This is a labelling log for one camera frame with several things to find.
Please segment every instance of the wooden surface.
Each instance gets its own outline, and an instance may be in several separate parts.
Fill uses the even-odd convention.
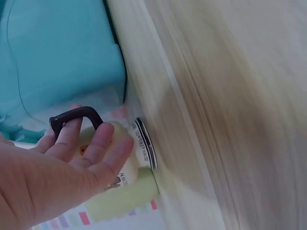
[[[306,229],[307,2],[109,6],[167,228]]]

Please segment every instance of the teal fabric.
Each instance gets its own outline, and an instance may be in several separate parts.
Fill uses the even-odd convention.
[[[90,92],[112,95],[105,111],[122,104],[124,62],[101,0],[0,0],[1,12],[2,129]]]

